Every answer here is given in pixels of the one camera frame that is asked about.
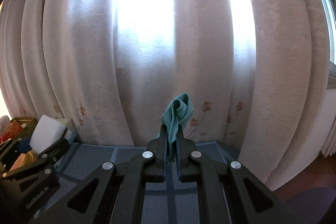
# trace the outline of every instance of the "grid pattern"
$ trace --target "grid pattern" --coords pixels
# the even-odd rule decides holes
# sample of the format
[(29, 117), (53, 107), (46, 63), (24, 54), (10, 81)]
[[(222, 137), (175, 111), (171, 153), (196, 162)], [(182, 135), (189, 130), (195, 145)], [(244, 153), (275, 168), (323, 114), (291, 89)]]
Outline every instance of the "grid pattern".
[[(226, 162), (225, 152), (216, 142), (196, 144), (197, 149), (214, 160)], [(112, 147), (73, 143), (61, 164), (56, 168), (60, 189), (40, 209), (39, 214), (54, 205), (88, 176), (101, 163), (116, 164), (129, 161), (144, 151), (144, 147)], [(164, 183), (147, 183), (142, 210), (142, 223), (191, 224), (199, 223), (196, 183), (181, 183), (176, 163), (168, 164)]]

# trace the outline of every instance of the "dark triangular cutout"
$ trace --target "dark triangular cutout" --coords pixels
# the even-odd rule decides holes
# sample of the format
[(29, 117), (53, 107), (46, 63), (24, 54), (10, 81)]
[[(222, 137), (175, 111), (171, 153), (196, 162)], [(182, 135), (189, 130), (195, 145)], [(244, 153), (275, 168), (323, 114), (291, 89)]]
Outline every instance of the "dark triangular cutout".
[(273, 202), (252, 181), (244, 179), (244, 183), (257, 213), (273, 207)]
[(79, 213), (85, 213), (93, 194), (98, 186), (99, 179), (94, 179), (90, 182), (83, 190), (81, 190), (77, 195), (75, 195), (69, 202), (68, 207), (76, 210)]
[(20, 191), (21, 193), (23, 193), (25, 190), (27, 190), (29, 188), (29, 186), (31, 186), (35, 181), (37, 181), (39, 179), (39, 177), (35, 177), (31, 180), (27, 180), (23, 183), (20, 184)]

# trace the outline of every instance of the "printed flower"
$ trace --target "printed flower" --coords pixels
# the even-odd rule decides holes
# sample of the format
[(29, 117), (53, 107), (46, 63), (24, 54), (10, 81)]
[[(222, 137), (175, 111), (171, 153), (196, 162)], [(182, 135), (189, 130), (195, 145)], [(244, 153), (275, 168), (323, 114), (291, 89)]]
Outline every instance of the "printed flower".
[(59, 107), (59, 105), (55, 105), (54, 110), (56, 113), (61, 113), (61, 108)]
[(81, 109), (81, 114), (82, 115), (86, 115), (85, 108), (83, 106), (80, 106), (80, 109)]
[(190, 126), (195, 127), (198, 125), (198, 122), (199, 122), (198, 119), (191, 119), (189, 124)]
[(205, 101), (204, 104), (202, 105), (202, 111), (207, 112), (211, 110), (212, 107), (212, 102)]
[(236, 111), (241, 111), (243, 109), (244, 104), (242, 102), (239, 102), (238, 105), (236, 105)]

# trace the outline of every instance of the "tissue box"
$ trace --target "tissue box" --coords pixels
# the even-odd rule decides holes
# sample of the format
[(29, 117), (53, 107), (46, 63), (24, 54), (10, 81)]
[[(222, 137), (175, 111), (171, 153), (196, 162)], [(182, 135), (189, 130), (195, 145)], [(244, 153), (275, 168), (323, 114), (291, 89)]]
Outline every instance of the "tissue box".
[(64, 135), (64, 138), (68, 140), (69, 144), (72, 144), (74, 139), (77, 136), (77, 130), (72, 119), (55, 119), (56, 121), (61, 122), (68, 129)]

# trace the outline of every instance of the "white sponge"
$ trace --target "white sponge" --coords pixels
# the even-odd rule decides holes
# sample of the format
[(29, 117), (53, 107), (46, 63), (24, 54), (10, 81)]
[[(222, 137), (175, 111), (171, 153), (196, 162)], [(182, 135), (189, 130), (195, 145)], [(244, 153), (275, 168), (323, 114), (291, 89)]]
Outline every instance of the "white sponge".
[(46, 115), (39, 120), (29, 145), (36, 153), (41, 153), (54, 142), (57, 142), (63, 135), (66, 127), (61, 122)]

